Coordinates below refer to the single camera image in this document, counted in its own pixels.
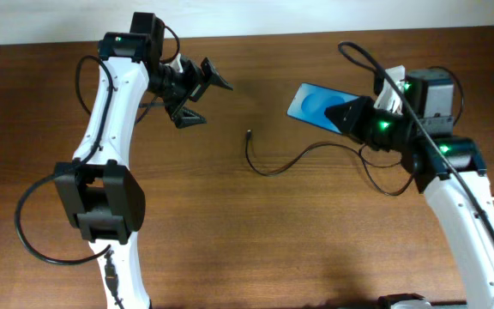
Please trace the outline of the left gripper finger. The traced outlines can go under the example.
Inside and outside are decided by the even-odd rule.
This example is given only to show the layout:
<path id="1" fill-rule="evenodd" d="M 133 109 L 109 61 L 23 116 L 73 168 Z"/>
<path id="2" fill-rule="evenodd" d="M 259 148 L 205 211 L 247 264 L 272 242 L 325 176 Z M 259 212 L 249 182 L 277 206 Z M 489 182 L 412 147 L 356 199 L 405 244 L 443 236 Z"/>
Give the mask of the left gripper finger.
<path id="1" fill-rule="evenodd" d="M 198 124 L 206 124 L 207 120 L 199 113 L 183 107 L 172 116 L 172 121 L 178 129 L 184 129 Z"/>
<path id="2" fill-rule="evenodd" d="M 231 83 L 227 82 L 214 67 L 214 64 L 209 58 L 204 58 L 202 61 L 202 73 L 203 73 L 203 86 L 216 86 L 219 88 L 233 90 Z"/>

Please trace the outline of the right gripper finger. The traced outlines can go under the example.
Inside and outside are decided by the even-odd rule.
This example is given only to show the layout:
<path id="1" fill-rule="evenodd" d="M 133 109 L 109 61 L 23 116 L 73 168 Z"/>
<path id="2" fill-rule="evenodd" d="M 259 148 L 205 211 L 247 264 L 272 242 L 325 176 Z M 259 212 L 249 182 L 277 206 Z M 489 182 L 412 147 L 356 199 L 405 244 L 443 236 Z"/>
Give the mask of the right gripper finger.
<path id="1" fill-rule="evenodd" d="M 326 109 L 324 115 L 342 135 L 358 142 L 370 140 L 374 109 Z"/>
<path id="2" fill-rule="evenodd" d="M 326 118 L 348 118 L 350 114 L 357 114 L 366 106 L 373 107 L 373 105 L 374 100 L 371 97 L 360 96 L 357 99 L 350 100 L 346 103 L 327 107 L 324 115 Z"/>

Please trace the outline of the blue Galaxy smartphone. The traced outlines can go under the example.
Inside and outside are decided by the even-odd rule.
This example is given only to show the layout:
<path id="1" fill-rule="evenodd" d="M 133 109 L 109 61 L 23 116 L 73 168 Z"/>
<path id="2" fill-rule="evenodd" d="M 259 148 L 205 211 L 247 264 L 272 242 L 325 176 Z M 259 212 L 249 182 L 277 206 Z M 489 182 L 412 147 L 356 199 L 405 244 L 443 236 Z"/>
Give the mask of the blue Galaxy smartphone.
<path id="1" fill-rule="evenodd" d="M 328 107 L 344 105 L 357 98 L 355 94 L 303 82 L 294 95 L 286 115 L 340 135 L 339 129 L 324 112 Z"/>

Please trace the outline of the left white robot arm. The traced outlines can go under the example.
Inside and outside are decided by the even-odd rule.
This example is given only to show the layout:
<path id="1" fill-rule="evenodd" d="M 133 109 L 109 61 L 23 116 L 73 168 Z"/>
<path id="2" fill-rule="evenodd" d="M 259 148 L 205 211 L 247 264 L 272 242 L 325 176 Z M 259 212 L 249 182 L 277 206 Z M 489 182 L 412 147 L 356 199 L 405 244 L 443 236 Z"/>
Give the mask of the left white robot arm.
<path id="1" fill-rule="evenodd" d="M 166 24 L 136 12 L 127 33 L 99 42 L 99 86 L 87 130 L 70 162 L 55 166 L 55 185 L 72 227 L 95 253 L 110 308 L 149 308 L 142 281 L 138 233 L 145 194 L 130 172 L 130 143 L 143 95 L 162 100 L 179 129 L 205 123 L 187 101 L 210 86 L 231 89 L 208 58 L 200 65 L 175 54 L 163 59 Z"/>

